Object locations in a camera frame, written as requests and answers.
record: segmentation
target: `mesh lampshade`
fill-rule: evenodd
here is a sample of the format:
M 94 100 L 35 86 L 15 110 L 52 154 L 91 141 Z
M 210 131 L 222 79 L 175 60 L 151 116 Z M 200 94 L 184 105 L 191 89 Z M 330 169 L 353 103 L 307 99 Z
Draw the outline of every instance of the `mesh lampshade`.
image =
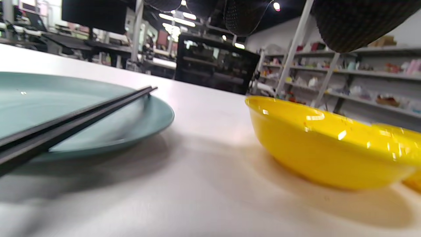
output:
M 172 11 L 176 10 L 181 5 L 181 0 L 144 0 L 145 4 L 160 10 L 160 11 Z
M 238 36 L 256 29 L 273 0 L 224 0 L 225 25 Z M 201 18 L 209 17 L 218 0 L 187 0 Z M 171 11 L 181 0 L 145 0 L 161 11 Z M 421 0 L 315 0 L 312 14 L 326 45 L 340 53 L 364 47 L 387 34 L 421 8 Z
M 224 20 L 237 36 L 250 35 L 273 0 L 226 0 Z
M 421 0 L 315 0 L 312 13 L 326 45 L 339 53 L 364 47 L 421 8 Z
M 208 19 L 215 11 L 218 0 L 187 0 L 187 7 L 194 15 Z

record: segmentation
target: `cardboard box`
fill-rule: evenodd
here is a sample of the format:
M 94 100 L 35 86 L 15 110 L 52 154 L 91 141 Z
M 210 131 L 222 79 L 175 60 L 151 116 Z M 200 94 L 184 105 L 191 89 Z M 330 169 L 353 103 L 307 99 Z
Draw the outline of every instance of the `cardboard box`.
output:
M 396 45 L 396 41 L 394 40 L 394 36 L 392 35 L 385 35 L 380 37 L 378 40 L 372 42 L 368 45 L 368 47 L 383 47 L 383 46 L 394 46 Z

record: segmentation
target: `chopsticks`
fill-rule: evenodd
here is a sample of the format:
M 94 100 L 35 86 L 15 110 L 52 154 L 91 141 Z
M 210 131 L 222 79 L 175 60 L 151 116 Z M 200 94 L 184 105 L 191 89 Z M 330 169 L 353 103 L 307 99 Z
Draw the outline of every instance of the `chopsticks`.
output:
M 148 86 L 0 139 L 0 176 L 156 89 Z

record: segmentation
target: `teal plate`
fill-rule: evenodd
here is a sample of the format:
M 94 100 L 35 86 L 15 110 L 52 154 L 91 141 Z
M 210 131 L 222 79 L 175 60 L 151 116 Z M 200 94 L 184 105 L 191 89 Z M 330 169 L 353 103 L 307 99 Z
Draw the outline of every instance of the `teal plate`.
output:
M 0 137 L 133 91 L 79 78 L 0 73 Z M 174 111 L 164 101 L 154 96 L 142 98 L 33 161 L 70 159 L 122 149 L 164 130 L 173 120 Z

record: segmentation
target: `yellow bowl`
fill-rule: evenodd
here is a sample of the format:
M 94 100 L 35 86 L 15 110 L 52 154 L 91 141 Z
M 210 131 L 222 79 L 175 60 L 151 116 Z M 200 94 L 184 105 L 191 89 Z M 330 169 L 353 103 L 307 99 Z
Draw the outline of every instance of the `yellow bowl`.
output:
M 387 124 L 374 124 L 373 126 L 379 127 L 388 132 L 392 132 L 396 135 L 405 136 L 409 139 L 412 139 L 415 143 L 421 143 L 421 133 L 419 132 L 414 132 L 408 129 L 395 127 L 395 126 L 387 125 Z M 421 192 L 421 170 L 418 170 L 417 172 L 415 172 L 415 174 L 405 179 L 403 183 L 417 190 L 418 192 Z
M 279 163 L 312 181 L 372 189 L 421 167 L 421 150 L 403 136 L 283 100 L 251 96 L 245 102 L 260 143 Z

